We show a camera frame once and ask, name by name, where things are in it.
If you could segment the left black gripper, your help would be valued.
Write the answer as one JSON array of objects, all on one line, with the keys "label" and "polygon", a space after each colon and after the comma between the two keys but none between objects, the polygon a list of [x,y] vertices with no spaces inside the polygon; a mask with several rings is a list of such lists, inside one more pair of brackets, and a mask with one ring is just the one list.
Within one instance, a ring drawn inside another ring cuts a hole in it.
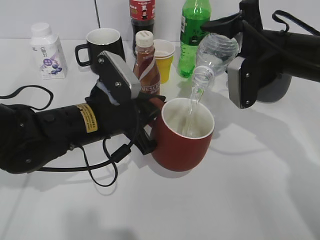
[{"label": "left black gripper", "polygon": [[156,149],[157,143],[144,127],[153,124],[165,103],[164,95],[139,94],[136,99],[114,105],[107,94],[98,87],[93,87],[84,104],[87,135],[84,144],[88,145],[104,138],[109,139],[134,131],[139,116],[140,124],[133,134],[133,143],[142,155],[151,154]]}]

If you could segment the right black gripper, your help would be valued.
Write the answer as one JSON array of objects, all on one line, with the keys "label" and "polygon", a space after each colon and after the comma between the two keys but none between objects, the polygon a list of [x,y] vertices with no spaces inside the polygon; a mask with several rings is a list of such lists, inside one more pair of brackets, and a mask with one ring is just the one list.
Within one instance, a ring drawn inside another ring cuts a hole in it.
[{"label": "right black gripper", "polygon": [[263,36],[263,24],[258,0],[242,0],[239,12],[227,17],[210,20],[201,25],[201,30],[218,35],[242,33],[242,45],[236,70],[239,79],[250,82],[272,83],[277,77],[275,49]]}]

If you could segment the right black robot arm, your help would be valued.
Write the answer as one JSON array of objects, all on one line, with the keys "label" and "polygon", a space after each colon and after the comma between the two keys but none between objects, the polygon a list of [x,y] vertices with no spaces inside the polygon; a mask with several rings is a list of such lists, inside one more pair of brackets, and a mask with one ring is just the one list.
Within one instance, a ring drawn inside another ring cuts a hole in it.
[{"label": "right black robot arm", "polygon": [[272,74],[281,73],[314,82],[320,80],[320,32],[291,13],[275,10],[272,19],[281,30],[263,28],[259,1],[242,0],[239,11],[205,22],[201,29],[229,39],[242,35],[239,56]]}]

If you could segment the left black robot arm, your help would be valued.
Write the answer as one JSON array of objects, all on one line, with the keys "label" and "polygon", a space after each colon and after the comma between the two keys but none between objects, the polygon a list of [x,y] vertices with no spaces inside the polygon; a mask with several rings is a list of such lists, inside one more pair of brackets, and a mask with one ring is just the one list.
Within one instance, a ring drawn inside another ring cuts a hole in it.
[{"label": "left black robot arm", "polygon": [[0,167],[11,174],[34,171],[57,172],[47,164],[75,148],[125,135],[128,144],[110,154],[95,170],[120,162],[136,146],[143,155],[152,153],[157,142],[145,131],[160,113],[163,95],[140,93],[120,105],[94,87],[84,103],[55,109],[37,109],[24,104],[0,106]]}]

